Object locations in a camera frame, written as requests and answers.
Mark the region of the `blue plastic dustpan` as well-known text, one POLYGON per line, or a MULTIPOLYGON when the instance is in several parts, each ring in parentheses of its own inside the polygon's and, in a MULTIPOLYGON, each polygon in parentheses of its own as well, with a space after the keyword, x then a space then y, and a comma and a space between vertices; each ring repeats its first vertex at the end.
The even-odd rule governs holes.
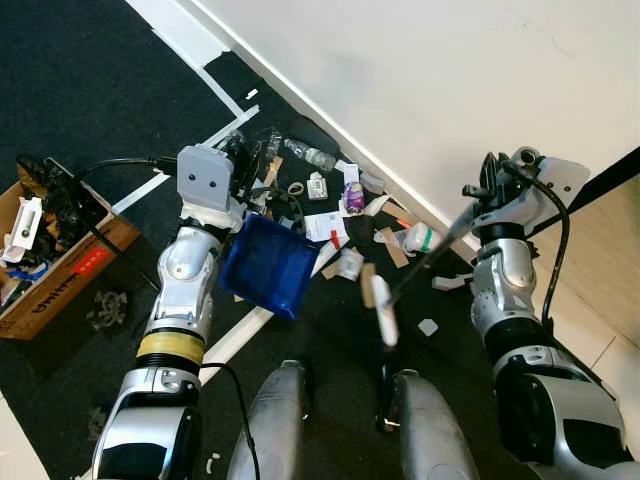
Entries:
POLYGON ((244 220, 219 274, 234 296, 294 321, 305 298, 321 244, 265 216, 244 220))

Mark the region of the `grey handled white brush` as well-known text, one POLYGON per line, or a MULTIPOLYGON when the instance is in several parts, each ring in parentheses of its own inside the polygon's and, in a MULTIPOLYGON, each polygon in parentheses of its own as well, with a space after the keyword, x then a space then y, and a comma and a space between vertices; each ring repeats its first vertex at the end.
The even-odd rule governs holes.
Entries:
POLYGON ((479 211, 480 205, 472 202, 453 221, 447 233, 439 234, 439 236, 435 234, 434 238, 440 241, 438 246, 431 247, 428 252, 424 253, 397 284, 389 285, 383 276, 376 274, 372 270, 371 264, 367 264, 362 268, 360 274, 362 293, 365 294, 367 307, 375 312, 381 344, 383 344, 385 352, 396 351, 399 339, 401 339, 396 319, 396 303, 403 296, 404 289, 420 273, 431 273, 438 266, 440 260, 451 251, 453 244, 461 241, 463 237, 466 237, 471 232, 479 211))

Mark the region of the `clear plastic bottle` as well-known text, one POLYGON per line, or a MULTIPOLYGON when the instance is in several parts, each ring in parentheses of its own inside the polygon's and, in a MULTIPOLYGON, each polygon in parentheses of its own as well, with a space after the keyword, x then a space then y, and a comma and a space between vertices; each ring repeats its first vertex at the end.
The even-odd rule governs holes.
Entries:
POLYGON ((321 151, 320 148, 311 147, 305 142, 298 140, 283 140, 282 151, 292 157, 297 157, 307 164, 315 166, 320 172, 333 172, 337 165, 337 157, 328 152, 321 151))

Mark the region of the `white cup with green band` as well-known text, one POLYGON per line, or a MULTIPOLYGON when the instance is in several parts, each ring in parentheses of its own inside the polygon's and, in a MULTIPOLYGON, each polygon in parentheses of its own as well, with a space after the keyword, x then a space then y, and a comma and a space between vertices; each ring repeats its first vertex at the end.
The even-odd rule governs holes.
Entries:
POLYGON ((396 242, 399 247, 408 255, 416 255, 419 252, 430 252, 444 239, 443 234, 439 234, 428 224, 413 224, 411 228, 398 230, 396 233, 396 242))

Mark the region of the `small white square box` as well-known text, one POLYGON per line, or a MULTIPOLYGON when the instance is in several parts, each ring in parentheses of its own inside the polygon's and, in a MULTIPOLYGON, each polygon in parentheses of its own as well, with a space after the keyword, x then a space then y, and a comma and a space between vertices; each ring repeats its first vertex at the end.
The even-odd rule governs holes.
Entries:
POLYGON ((312 172, 306 180, 306 195, 308 200, 319 201, 329 197, 328 183, 325 175, 312 172))

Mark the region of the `white paper sheet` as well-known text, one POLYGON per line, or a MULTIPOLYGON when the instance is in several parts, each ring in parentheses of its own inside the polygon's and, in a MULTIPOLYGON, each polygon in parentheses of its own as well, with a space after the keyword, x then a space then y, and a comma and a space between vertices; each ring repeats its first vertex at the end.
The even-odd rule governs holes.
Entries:
POLYGON ((319 212, 319 214, 306 215, 303 218, 303 229, 308 241, 346 243, 349 236, 346 228, 347 216, 342 211, 319 212))

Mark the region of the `purple snack packet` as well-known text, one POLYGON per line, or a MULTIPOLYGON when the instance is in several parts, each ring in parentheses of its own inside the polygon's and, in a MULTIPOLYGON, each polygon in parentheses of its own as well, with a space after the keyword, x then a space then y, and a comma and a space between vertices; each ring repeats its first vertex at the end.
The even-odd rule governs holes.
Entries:
POLYGON ((364 215, 365 193, 364 186, 360 182, 344 184, 342 200, 340 200, 343 215, 346 218, 364 215))

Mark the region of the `black and gold bag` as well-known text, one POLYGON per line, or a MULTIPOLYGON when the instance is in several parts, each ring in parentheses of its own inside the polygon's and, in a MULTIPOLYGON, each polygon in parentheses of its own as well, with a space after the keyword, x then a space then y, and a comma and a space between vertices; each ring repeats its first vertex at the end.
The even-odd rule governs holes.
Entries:
POLYGON ((104 206, 52 157, 20 154, 15 161, 20 184, 44 202, 44 220, 56 251, 72 250, 105 218, 104 206))

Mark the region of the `brown cardboard box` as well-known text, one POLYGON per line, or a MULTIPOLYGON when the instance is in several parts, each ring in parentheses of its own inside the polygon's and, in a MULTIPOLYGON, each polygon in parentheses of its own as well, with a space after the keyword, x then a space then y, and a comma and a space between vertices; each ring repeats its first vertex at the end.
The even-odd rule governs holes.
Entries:
MULTIPOLYGON (((27 193, 26 188, 14 183, 0 195, 0 248, 5 234, 12 233, 19 197, 23 193, 27 193)), ((120 250, 140 237, 140 230, 113 214, 106 215, 96 227, 120 250)), ((42 276, 40 282, 26 289, 0 312, 0 338, 29 340, 36 337, 115 257, 115 253, 91 232, 84 234, 74 247, 52 262, 51 271, 42 276)))

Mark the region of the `white carton with black label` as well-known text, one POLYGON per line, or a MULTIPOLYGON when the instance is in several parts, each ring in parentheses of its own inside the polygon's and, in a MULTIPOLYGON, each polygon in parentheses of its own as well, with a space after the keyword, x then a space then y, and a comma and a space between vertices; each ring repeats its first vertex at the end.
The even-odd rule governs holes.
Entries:
POLYGON ((14 197, 9 206, 0 206, 0 262, 10 268, 38 266, 46 261, 38 243, 41 221, 44 220, 44 200, 38 196, 14 197))

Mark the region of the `silver right robot leg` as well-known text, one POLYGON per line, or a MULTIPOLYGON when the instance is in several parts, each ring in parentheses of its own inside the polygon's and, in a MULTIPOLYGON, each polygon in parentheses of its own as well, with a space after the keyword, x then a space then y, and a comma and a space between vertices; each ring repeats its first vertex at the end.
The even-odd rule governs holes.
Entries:
POLYGON ((392 381, 404 480, 479 480, 443 394, 413 370, 397 372, 392 381))

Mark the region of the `silver robot leg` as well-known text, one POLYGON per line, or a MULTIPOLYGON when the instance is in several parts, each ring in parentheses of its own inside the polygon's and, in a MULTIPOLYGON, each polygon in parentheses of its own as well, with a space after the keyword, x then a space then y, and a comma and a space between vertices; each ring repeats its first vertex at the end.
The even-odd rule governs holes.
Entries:
POLYGON ((227 480, 301 480, 308 370, 285 360, 262 381, 227 470, 227 480))
POLYGON ((443 394, 413 370, 397 372, 392 381, 404 480, 479 480, 443 394))

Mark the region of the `silver left robot leg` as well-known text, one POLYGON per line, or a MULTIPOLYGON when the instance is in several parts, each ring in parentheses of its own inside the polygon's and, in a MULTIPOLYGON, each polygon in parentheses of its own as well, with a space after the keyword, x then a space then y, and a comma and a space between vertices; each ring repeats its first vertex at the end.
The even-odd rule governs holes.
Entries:
POLYGON ((285 360, 262 381, 227 470, 227 480, 301 480, 308 370, 285 360))

